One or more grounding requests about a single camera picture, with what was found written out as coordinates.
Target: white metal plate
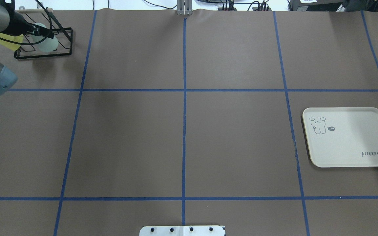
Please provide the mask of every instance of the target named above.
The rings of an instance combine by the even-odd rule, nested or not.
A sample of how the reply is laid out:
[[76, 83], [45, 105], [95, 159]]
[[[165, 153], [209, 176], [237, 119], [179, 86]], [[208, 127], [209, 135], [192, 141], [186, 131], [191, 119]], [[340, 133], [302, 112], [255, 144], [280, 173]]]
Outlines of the white metal plate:
[[303, 124], [316, 166], [378, 166], [377, 108], [308, 108]]
[[225, 236], [225, 226], [146, 226], [139, 236]]

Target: black wire rack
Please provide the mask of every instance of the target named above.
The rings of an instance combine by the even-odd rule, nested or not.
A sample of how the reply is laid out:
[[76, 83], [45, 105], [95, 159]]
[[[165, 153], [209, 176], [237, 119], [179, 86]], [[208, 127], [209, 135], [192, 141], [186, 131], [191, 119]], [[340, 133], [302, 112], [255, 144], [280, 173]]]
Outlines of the black wire rack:
[[[59, 45], [58, 47], [52, 51], [52, 52], [40, 52], [38, 49], [36, 49], [36, 45], [27, 45], [27, 46], [21, 46], [14, 52], [14, 58], [17, 60], [21, 59], [31, 59], [31, 58], [47, 58], [47, 57], [58, 57], [58, 56], [67, 56], [72, 54], [72, 46], [73, 46], [73, 30], [72, 28], [63, 28], [60, 22], [57, 20], [57, 18], [54, 16], [52, 12], [48, 13], [48, 17], [41, 13], [43, 17], [46, 19], [46, 21], [49, 22], [48, 17], [51, 18], [52, 21], [54, 21], [58, 29], [52, 29], [52, 32], [54, 36], [58, 36]], [[25, 14], [27, 18], [33, 22], [36, 23], [36, 21], [31, 18], [30, 15]], [[28, 36], [27, 34], [24, 35], [24, 39], [31, 43], [30, 40], [31, 36]]]

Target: cartoon bear drawing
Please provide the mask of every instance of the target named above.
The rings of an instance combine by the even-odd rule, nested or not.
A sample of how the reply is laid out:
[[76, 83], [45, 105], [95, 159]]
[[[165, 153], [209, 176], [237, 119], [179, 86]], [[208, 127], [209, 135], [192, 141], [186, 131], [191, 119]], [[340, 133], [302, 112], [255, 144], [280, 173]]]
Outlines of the cartoon bear drawing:
[[313, 126], [313, 129], [315, 130], [315, 133], [320, 134], [320, 133], [326, 133], [326, 118], [322, 117], [315, 117], [315, 118], [310, 118], [310, 122]]

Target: white bracket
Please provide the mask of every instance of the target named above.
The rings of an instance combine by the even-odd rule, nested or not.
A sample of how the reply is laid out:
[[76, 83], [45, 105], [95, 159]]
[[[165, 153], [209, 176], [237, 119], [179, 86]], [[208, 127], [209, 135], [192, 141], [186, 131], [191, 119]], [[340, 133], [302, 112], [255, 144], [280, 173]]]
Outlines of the white bracket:
[[177, 0], [177, 15], [192, 15], [192, 0]]
[[139, 236], [225, 236], [225, 226], [146, 226]]

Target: white tray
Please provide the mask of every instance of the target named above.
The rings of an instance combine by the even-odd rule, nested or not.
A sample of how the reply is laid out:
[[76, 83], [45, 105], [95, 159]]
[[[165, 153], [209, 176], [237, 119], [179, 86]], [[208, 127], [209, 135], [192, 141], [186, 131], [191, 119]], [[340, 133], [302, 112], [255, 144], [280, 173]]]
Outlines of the white tray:
[[378, 166], [377, 108], [308, 108], [303, 123], [316, 166]]

